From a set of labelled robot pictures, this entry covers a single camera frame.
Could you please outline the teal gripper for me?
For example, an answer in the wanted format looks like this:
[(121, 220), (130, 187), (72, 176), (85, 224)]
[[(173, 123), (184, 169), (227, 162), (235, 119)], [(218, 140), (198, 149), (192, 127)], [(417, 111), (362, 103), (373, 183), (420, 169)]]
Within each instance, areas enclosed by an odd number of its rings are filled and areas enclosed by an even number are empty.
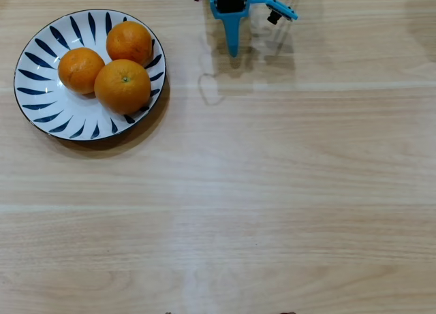
[[(209, 0), (211, 12), (216, 19), (222, 18), (244, 18), (248, 16), (251, 0)], [(239, 51), (239, 19), (222, 20), (225, 29), (225, 38), (228, 52), (231, 57), (236, 58)]]

